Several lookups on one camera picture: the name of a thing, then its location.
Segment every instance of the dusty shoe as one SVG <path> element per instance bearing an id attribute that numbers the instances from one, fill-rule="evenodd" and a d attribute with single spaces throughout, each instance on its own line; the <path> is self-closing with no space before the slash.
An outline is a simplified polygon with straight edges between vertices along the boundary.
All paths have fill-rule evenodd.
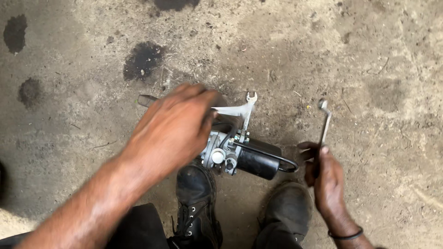
<path id="1" fill-rule="evenodd" d="M 169 238 L 171 248 L 218 249 L 223 236 L 215 219 L 215 181 L 211 172 L 192 161 L 177 173 L 179 211 L 177 230 Z"/>
<path id="2" fill-rule="evenodd" d="M 277 187 L 266 207 L 263 227 L 274 222 L 284 223 L 300 243 L 307 234 L 312 217 L 312 197 L 306 187 L 286 182 Z"/>

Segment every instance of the dirt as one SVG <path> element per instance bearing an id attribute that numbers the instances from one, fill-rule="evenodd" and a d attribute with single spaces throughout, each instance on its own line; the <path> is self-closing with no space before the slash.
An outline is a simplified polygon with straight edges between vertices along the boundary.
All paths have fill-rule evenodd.
<path id="1" fill-rule="evenodd" d="M 190 81 L 230 105 L 256 91 L 251 135 L 296 160 L 298 142 L 319 139 L 316 104 L 328 99 L 326 142 L 366 236 L 386 248 L 441 248 L 442 8 L 436 0 L 3 1 L 0 27 L 21 15 L 27 27 L 22 49 L 0 43 L 0 237 L 31 230 L 119 152 L 145 111 L 138 94 L 163 97 Z M 161 53 L 145 53 L 154 60 L 143 64 L 140 44 Z M 128 62 L 142 64 L 126 77 Z M 32 108 L 20 102 L 23 84 L 33 86 L 22 90 L 35 97 Z M 217 177 L 223 248 L 250 247 L 272 188 L 302 176 L 303 167 L 272 181 Z M 138 203 L 146 202 L 172 235 L 175 175 Z M 326 232 L 314 211 L 303 247 L 334 248 Z"/>

